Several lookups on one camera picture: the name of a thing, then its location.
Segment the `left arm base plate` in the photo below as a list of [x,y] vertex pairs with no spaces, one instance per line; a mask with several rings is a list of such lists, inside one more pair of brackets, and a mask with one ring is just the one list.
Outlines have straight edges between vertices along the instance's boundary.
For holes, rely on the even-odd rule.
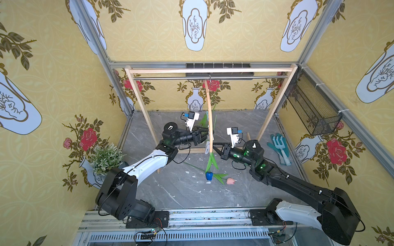
[[128,217],[126,222],[127,229],[143,229],[143,228],[167,228],[169,224],[169,211],[155,211],[152,220],[144,222],[134,217]]

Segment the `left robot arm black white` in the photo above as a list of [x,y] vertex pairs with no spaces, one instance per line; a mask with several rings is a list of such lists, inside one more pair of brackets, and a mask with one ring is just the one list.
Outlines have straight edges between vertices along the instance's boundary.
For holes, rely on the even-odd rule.
[[138,185],[171,163],[179,152],[178,146],[197,146],[208,135],[209,129],[205,127],[194,126],[192,130],[185,130],[174,122],[167,123],[162,140],[148,156],[122,169],[114,167],[107,173],[95,200],[98,209],[118,220],[133,217],[147,224],[152,223],[155,208],[148,202],[136,199]]

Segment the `yellow artificial tulip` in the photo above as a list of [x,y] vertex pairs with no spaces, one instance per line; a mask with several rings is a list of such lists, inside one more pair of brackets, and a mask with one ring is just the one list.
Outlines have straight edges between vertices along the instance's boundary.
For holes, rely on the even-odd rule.
[[[215,116],[214,114],[213,114],[213,116],[214,116],[214,119],[213,119],[213,128],[215,128],[217,116]],[[204,127],[204,128],[208,128],[208,127],[209,127],[209,112],[208,112],[208,111],[205,111],[205,112],[204,112],[203,118],[202,118],[202,120],[200,121],[200,124],[201,124],[201,127]]]

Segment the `pink artificial tulip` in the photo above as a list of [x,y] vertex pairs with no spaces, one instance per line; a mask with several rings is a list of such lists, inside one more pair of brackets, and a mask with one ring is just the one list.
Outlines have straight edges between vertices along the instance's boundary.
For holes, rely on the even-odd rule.
[[207,181],[213,181],[214,179],[216,179],[217,181],[219,181],[221,184],[235,184],[236,180],[228,177],[227,174],[218,174],[218,173],[213,173],[211,171],[211,167],[212,164],[208,164],[206,169],[203,170],[202,168],[199,168],[197,166],[194,166],[192,164],[186,163],[186,165],[196,168],[197,170],[201,171],[204,175]]

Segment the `blue artificial tulip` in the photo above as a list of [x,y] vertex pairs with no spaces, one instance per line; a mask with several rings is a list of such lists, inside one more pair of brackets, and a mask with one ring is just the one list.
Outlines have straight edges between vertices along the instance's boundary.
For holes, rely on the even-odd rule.
[[207,163],[207,165],[208,165],[208,164],[212,164],[212,165],[214,165],[216,168],[218,168],[217,162],[216,162],[216,160],[215,160],[215,157],[214,157],[214,153],[213,153],[213,152],[208,154],[208,163]]

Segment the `curved wooden clip hanger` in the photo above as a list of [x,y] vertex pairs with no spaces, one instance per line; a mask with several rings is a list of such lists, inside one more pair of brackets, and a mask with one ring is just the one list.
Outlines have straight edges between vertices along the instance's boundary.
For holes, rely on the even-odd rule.
[[211,107],[211,99],[209,94],[208,80],[204,81],[205,91],[206,91],[206,102],[207,109],[209,112],[209,141],[210,141],[210,153],[213,152],[213,122],[212,122],[212,107]]

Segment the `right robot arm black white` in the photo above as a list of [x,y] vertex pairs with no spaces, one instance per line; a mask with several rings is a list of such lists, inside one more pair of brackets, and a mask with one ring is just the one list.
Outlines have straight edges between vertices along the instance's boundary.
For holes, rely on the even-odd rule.
[[323,231],[333,241],[348,246],[361,218],[348,194],[339,188],[330,190],[312,185],[282,170],[264,157],[257,140],[247,141],[243,148],[217,142],[213,149],[221,159],[229,159],[250,168],[249,173],[259,182],[278,188],[304,202],[296,205],[275,198],[265,208],[266,224],[296,222]]

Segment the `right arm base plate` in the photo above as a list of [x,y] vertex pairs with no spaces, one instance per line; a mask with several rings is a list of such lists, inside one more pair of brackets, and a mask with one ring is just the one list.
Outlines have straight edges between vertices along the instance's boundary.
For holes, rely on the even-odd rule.
[[267,209],[253,209],[248,212],[253,226],[278,226],[285,227],[287,224],[293,225],[291,221],[282,220],[275,211]]

